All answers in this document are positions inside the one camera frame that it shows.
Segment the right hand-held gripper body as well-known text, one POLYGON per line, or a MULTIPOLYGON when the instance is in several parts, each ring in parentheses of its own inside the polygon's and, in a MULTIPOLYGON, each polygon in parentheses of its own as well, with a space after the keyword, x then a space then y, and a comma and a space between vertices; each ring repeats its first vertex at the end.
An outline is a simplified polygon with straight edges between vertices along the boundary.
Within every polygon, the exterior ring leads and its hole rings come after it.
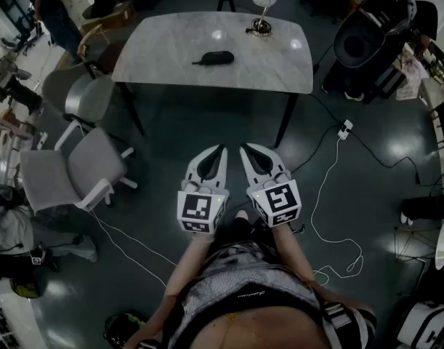
POLYGON ((298 218, 302 208, 296 180, 289 171, 246 190, 253 208, 266 226, 274 228, 298 218))

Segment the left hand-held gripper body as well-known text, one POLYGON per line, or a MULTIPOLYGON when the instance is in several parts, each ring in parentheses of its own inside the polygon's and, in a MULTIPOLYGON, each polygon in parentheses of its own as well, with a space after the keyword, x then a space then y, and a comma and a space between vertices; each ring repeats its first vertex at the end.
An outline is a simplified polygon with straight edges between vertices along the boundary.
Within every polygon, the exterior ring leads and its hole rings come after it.
POLYGON ((177 195, 177 221, 182 230, 214 234, 223 218, 229 191, 184 180, 177 195))

